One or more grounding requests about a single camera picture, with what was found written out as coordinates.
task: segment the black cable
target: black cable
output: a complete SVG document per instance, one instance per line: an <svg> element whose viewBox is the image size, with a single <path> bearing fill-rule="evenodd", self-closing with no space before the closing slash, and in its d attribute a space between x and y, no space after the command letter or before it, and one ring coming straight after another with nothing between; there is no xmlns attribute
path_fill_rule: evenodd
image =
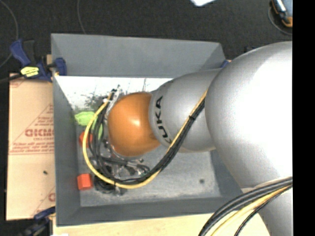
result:
<svg viewBox="0 0 315 236"><path fill-rule="evenodd" d="M0 85L1 85L2 83L6 83L6 82L9 82L9 81L12 81L12 80L21 78L21 77L23 77L22 74L16 74L16 75L12 75L12 76L10 76L10 77L5 77L5 78L3 78L3 79L0 80Z"/></svg>
<svg viewBox="0 0 315 236"><path fill-rule="evenodd" d="M165 167L167 167L167 165L172 161L172 159L177 154L177 152L178 152L180 146L182 145L186 135L188 134L188 131L191 128L193 122L196 120L196 118L198 117L200 112L204 109L204 104L205 104L205 100L203 100L199 103L199 105L195 109L194 113L191 114L188 122L184 126L181 134L178 136L178 139L175 141L173 146L169 149L169 152L147 174L145 174L142 177L136 178L133 181L131 181L130 179L120 180L117 178L113 178L112 176L108 176L108 178L112 179L113 181L115 181L117 183L133 185L133 184L141 183L141 182L145 181L147 178L149 178L151 175L156 173L157 171L162 171L163 169L165 169Z"/></svg>
<svg viewBox="0 0 315 236"><path fill-rule="evenodd" d="M167 165L172 161L172 159L177 154L177 152L178 152L180 146L182 145L186 135L188 134L188 131L190 130L193 122L196 120L198 115L204 109L204 105L205 105L205 100L202 100L199 103L199 105L196 107L194 112L190 115L189 120L185 124L181 134L178 136L177 140L174 142L172 147L169 149L168 153L153 167L152 170L150 170L144 176L137 177L137 178L130 178L130 179L125 179L125 180L120 180L120 179L112 176L112 174L110 174L106 169L103 169L104 168L103 158L100 157L100 155L98 154L98 151L94 151L94 154L95 154L95 157L96 157L96 161L98 163L98 166L100 167L100 170L101 170L102 174L105 177L111 179L112 181L114 181L116 183L134 185L134 184L138 184L138 183L141 183L141 182L145 181L146 179L148 179L150 176L152 176L156 172L162 171L163 169L165 169L165 167L167 167ZM94 149L94 150L97 147L97 144L99 143L99 141L97 140L97 135L96 135L97 133L96 132L98 131L98 126L101 125L101 123L102 123L101 120L103 120L104 115L106 113L106 110L107 110L107 107L105 107L98 114L97 121L96 121L96 123L94 125L94 129L93 129L93 143L92 143L92 145L93 145L92 149Z"/></svg>
<svg viewBox="0 0 315 236"><path fill-rule="evenodd" d="M247 193L244 193L228 203L224 204L222 207L220 207L211 217L210 219L205 223L203 228L201 229L199 236L205 236L209 230L218 223L222 218L224 218L226 215L228 215L230 212L239 209L243 206L246 206L250 204L251 202L257 200L258 198L261 198L269 193L274 192L275 190L278 190L280 188L289 186L292 184L292 177L288 177L286 179L277 181L275 183L268 184L266 186L257 188L255 190L249 191Z"/></svg>
<svg viewBox="0 0 315 236"><path fill-rule="evenodd" d="M258 213L260 212L261 209L263 209L267 204L269 204L270 202L272 202L274 199L276 199L278 196L280 196L282 193L284 193L285 191L289 190L290 188L292 188L292 185L290 185L287 189L283 190L282 192L278 193L277 195L273 196L272 198L270 198L269 200L267 200L265 203L263 203L262 205L258 206L243 222L242 224L239 226L239 228L237 229L236 233L234 234L234 236L239 236L239 234L241 233L242 229L246 226L246 224Z"/></svg>

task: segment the black surface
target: black surface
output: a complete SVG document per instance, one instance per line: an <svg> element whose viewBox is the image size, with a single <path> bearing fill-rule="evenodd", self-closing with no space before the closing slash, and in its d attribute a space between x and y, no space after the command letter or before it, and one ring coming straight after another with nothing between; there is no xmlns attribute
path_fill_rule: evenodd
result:
<svg viewBox="0 0 315 236"><path fill-rule="evenodd" d="M38 56L50 52L50 33L82 32L76 14L77 0L3 0L14 12L19 36L36 41ZM215 41L233 59L245 47L292 40L278 31L267 16L270 0L217 0L196 7L189 0L81 0L80 11L87 32L115 36ZM0 63L14 41L14 21L0 4ZM0 68L0 78L19 69L11 59ZM16 235L31 221L3 222L4 179L7 152L8 90L0 85L0 235Z"/></svg>

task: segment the blue clamp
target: blue clamp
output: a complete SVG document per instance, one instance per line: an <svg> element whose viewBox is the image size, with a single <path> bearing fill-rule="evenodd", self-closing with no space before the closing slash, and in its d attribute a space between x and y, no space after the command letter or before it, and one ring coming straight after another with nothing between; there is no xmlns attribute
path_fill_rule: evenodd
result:
<svg viewBox="0 0 315 236"><path fill-rule="evenodd" d="M33 51L29 48L31 57L28 57L21 39L14 41L10 46L10 51L14 58L16 58L21 64L21 74L27 79L39 79L52 82L52 72L49 68L56 67L59 75L67 74L67 67L63 58L57 58L52 64L46 65L43 60L36 63L33 57Z"/></svg>
<svg viewBox="0 0 315 236"><path fill-rule="evenodd" d="M47 227L47 224L50 222L48 218L49 215L56 212L56 208L53 206L46 210L41 211L40 213L34 216L35 224L27 227L23 232L18 233L17 236L37 236Z"/></svg>

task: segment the cable bundle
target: cable bundle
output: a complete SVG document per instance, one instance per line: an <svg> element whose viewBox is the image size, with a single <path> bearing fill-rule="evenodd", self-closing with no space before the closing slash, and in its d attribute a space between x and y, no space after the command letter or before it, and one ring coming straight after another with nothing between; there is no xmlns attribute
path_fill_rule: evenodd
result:
<svg viewBox="0 0 315 236"><path fill-rule="evenodd" d="M218 232L222 230L225 226L227 226L229 222L253 210L253 212L249 214L249 216L243 221L243 223L236 231L234 236L238 236L244 226L255 214L257 214L262 208L264 208L268 203L281 195L283 192L292 188L292 181L292 177L288 177L236 197L235 199L231 200L230 202L219 208L211 216L211 218L203 226L202 230L199 233L199 236L205 236L218 222L220 222L225 216L227 216L234 210L241 208L238 212L236 212L234 215L221 223L211 234L211 236L218 235Z"/></svg>
<svg viewBox="0 0 315 236"><path fill-rule="evenodd" d="M105 102L101 105L101 107L94 114L93 118L90 120L89 124L86 127L85 133L84 133L83 142L82 142L83 143L83 156L84 156L84 159L85 159L88 167L98 178L100 178L104 182L115 185L115 186L120 187L120 188L134 189L134 188L142 187L142 186L148 184L163 169L165 169L165 167L175 157L175 155L178 152L180 146L182 145L189 129L191 128L193 122L196 120L198 115L204 109L206 94L207 94L207 91L205 91L203 93L202 97L200 98L198 103L195 105L195 107L192 110L192 112L190 113L189 117L186 119L185 123L183 124L183 126L179 130L179 132L176 135L176 137L174 138L173 142L171 143L171 145L167 149L164 157L157 163L157 165L142 177L121 180L121 179L118 179L118 178L112 176L112 174L105 167L102 167L104 165L104 160L106 160L106 158L99 155L100 142L99 142L98 137L99 137L99 132L100 132L100 126L103 124L103 119L104 119L105 114L106 114L106 109L108 107L109 101L113 97L113 93L110 93L109 96L107 97L107 99L105 100ZM90 129L91 129L91 126L93 125L93 123L96 119L97 119L97 121L94 125L94 130L93 130L93 141L92 141L93 147L92 147L91 152L92 152L92 154L94 154L94 156L96 155L96 157L95 157L96 162L97 162L101 172L99 172L91 164L90 159L89 159L88 154L87 154L87 150L86 150L86 145L88 143L87 137L88 137L88 135L91 134Z"/></svg>

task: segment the yellow cable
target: yellow cable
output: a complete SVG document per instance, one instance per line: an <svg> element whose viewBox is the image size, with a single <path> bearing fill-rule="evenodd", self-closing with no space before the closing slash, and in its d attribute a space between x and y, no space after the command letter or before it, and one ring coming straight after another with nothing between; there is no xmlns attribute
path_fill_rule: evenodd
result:
<svg viewBox="0 0 315 236"><path fill-rule="evenodd" d="M245 206L244 208L240 209L238 212L236 212L235 214L233 214L231 217L229 217L227 220L225 220L222 224L220 224L216 230L211 234L211 236L216 236L219 235L219 232L222 231L225 227L227 227L229 224L231 224L233 221L239 219L240 217L242 217L243 215L245 215L247 212L259 207L260 205L262 205L263 203L265 203L266 201L268 201L269 199L273 198L275 195L277 195L278 193L284 191L288 189L288 187L283 187L281 189L278 189L270 194L267 194L257 200L255 200L254 202L252 202L251 204L249 204L248 206Z"/></svg>
<svg viewBox="0 0 315 236"><path fill-rule="evenodd" d="M183 126L181 127L181 129L179 130L179 132L177 133L176 137L174 138L173 142L171 143L171 145L168 147L167 151L165 154L167 154L171 147L174 145L174 143L176 142L176 140L179 138L180 134L182 133L186 123L189 121L190 116L192 115L192 113L196 110L196 108L199 106L199 104L205 99L207 95L207 90L203 93L202 97L200 98L200 100L198 101L198 103L195 105L194 109L191 111L189 117L186 119L185 123L183 124ZM101 180L103 180L106 183L115 185L117 187L120 188L125 188L125 189L135 189L135 188L139 188L142 187L146 184L148 184L149 182L151 182L159 173L161 170L158 170L157 172L155 172L154 174L152 174L150 177L148 177L145 181L141 182L141 183L137 183L137 184L120 184L120 183L116 183L113 180L103 176L101 173L99 173L94 166L91 164L90 159L88 157L88 153L87 153L87 138L88 138L88 133L89 130L94 122L94 120L97 118L97 116L99 115L99 113L108 105L109 103L109 98L111 97L111 94L107 97L106 102L104 102L101 107L95 112L94 116L91 118L89 124L87 125L85 132L84 132L84 136L83 136L83 141L82 141L82 147L83 147L83 157L85 159L86 164L88 165L88 167L90 168L90 170Z"/></svg>

